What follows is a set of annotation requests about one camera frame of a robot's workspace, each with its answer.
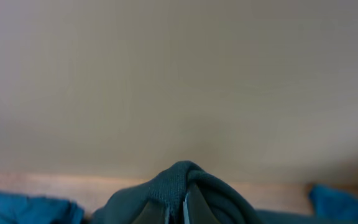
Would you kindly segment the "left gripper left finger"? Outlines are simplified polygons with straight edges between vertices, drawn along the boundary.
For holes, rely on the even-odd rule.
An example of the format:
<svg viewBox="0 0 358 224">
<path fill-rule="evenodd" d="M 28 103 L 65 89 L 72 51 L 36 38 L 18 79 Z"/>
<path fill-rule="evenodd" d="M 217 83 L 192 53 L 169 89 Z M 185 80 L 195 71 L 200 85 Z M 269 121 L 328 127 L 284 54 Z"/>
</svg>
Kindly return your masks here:
<svg viewBox="0 0 358 224">
<path fill-rule="evenodd" d="M 169 224 L 169 211 L 162 203 L 148 201 L 131 224 Z"/>
</svg>

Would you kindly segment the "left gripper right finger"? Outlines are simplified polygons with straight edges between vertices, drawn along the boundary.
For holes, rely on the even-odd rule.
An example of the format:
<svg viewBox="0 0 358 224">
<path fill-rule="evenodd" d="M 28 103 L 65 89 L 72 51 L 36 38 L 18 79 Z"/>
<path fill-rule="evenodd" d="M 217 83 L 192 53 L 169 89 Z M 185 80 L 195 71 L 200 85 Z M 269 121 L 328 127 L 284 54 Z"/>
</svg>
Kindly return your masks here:
<svg viewBox="0 0 358 224">
<path fill-rule="evenodd" d="M 183 201 L 184 224 L 220 224 L 196 184 L 191 184 Z"/>
</svg>

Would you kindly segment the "black polo shirt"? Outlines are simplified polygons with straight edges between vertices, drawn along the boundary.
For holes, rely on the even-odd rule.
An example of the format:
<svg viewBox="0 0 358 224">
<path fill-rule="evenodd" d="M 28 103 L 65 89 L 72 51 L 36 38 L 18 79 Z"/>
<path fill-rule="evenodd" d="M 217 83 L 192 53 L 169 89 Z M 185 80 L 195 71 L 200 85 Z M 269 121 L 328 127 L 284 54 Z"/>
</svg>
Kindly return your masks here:
<svg viewBox="0 0 358 224">
<path fill-rule="evenodd" d="M 309 192 L 314 215 L 256 210 L 240 193 L 191 161 L 180 161 L 143 184 L 117 191 L 91 216 L 91 223 L 132 223 L 148 201 L 162 203 L 169 223 L 184 223 L 183 201 L 196 184 L 220 223 L 358 223 L 358 199 L 342 190 L 314 185 Z"/>
</svg>

